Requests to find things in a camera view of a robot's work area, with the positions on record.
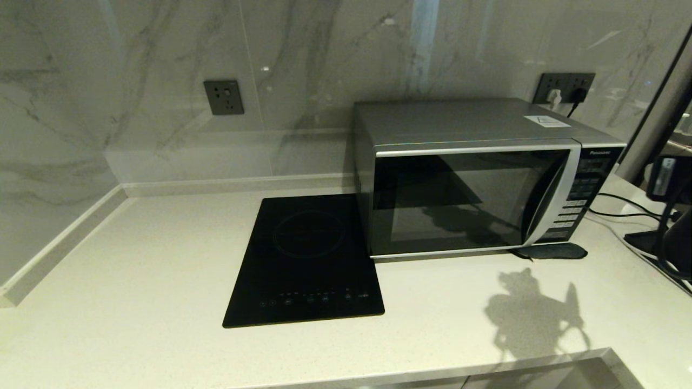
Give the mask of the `black glass microwave door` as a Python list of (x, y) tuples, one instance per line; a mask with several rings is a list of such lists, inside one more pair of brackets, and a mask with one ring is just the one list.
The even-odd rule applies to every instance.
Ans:
[(472, 253), (536, 243), (576, 177), (574, 140), (480, 141), (374, 155), (374, 258)]

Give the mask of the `black mat under microwave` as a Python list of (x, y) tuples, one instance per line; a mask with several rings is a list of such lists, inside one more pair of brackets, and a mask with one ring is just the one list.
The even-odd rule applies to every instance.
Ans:
[(571, 242), (549, 245), (533, 245), (510, 249), (509, 253), (522, 259), (582, 259), (588, 256), (588, 251)]

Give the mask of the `white paper sheet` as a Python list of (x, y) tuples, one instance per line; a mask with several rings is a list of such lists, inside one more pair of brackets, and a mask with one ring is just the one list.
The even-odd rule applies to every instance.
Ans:
[(570, 128), (571, 125), (564, 123), (551, 116), (525, 116), (527, 120), (536, 123), (544, 128)]

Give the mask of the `silver microwave oven body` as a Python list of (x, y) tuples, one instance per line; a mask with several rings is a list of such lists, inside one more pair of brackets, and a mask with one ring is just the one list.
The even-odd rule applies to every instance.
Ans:
[[(525, 116), (551, 116), (570, 128), (544, 128)], [(576, 177), (551, 229), (532, 245), (568, 242), (612, 172), (626, 144), (603, 131), (514, 98), (442, 99), (356, 103), (351, 142), (354, 183), (370, 252), (370, 199), (374, 155), (379, 150), (461, 147), (480, 141), (574, 140), (581, 146)], [(436, 256), (419, 254), (402, 258)]]

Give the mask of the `black stand with base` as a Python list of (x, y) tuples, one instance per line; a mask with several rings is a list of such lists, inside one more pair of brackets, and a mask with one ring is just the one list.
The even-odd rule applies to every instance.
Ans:
[(664, 274), (692, 283), (692, 209), (664, 232), (634, 232), (624, 240)]

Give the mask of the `black plug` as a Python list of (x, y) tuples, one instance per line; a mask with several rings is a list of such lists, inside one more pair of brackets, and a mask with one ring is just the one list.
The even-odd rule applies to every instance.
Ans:
[(584, 87), (578, 87), (574, 89), (573, 93), (571, 94), (571, 98), (573, 99), (573, 105), (571, 106), (571, 109), (569, 110), (569, 113), (567, 115), (568, 118), (571, 118), (574, 111), (579, 107), (581, 103), (585, 101), (588, 92), (589, 90)]

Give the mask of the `black induction cooktop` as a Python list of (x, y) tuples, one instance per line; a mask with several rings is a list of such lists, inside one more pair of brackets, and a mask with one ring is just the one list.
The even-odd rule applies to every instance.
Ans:
[(383, 313), (355, 194), (261, 201), (225, 329)]

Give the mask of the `dark door frame post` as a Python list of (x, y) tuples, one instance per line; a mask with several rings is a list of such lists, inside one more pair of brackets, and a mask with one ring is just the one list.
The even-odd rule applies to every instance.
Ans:
[(692, 103), (692, 25), (621, 156), (616, 175), (630, 184), (640, 185), (645, 168), (664, 150), (689, 103)]

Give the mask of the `grey double wall socket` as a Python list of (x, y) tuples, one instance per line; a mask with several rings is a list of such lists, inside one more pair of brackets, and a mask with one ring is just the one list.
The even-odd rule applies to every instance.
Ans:
[(584, 87), (590, 91), (596, 73), (543, 73), (533, 96), (533, 104), (548, 104), (547, 94), (552, 89), (561, 89), (562, 103), (572, 104), (574, 89)]

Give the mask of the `grey single wall socket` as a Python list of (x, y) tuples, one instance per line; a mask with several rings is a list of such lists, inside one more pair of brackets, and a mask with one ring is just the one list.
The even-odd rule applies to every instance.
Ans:
[(203, 81), (203, 86), (213, 116), (245, 113), (238, 81)]

